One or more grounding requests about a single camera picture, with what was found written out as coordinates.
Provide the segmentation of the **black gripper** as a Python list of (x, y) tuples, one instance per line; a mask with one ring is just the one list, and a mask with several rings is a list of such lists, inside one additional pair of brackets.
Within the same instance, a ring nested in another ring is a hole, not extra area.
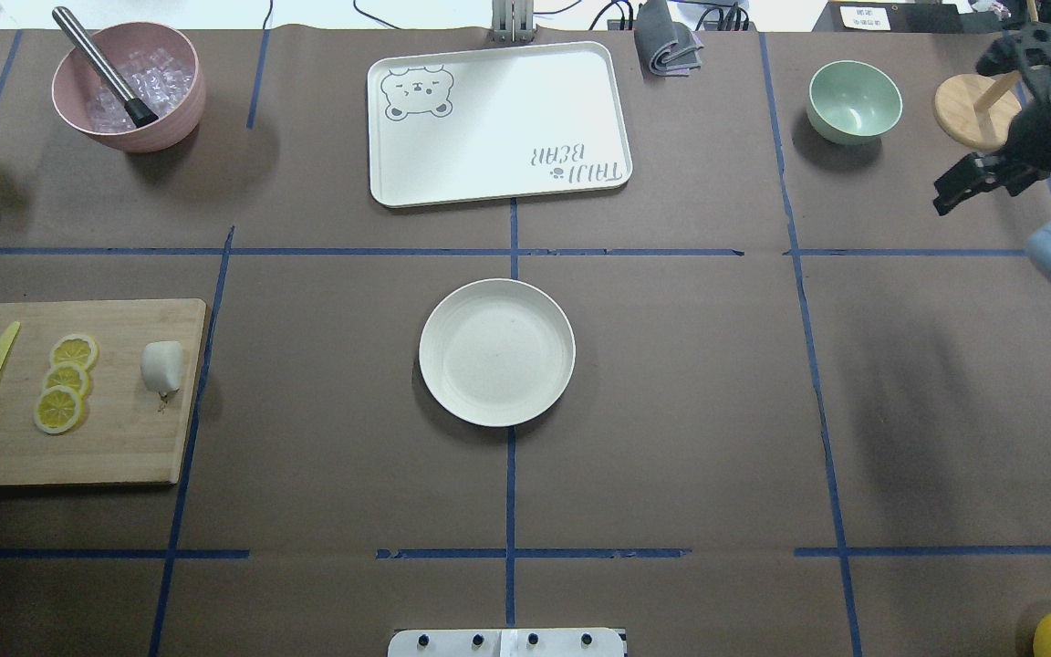
[(996, 152), (964, 155), (940, 174), (931, 201), (937, 215), (981, 193), (1022, 192), (1051, 174), (1051, 97), (1034, 99), (1011, 121), (1008, 141)]

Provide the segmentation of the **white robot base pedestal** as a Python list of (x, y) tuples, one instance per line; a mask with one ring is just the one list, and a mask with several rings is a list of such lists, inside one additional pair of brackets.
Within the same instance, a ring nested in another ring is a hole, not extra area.
[(410, 629), (388, 656), (627, 656), (625, 631), (588, 628)]

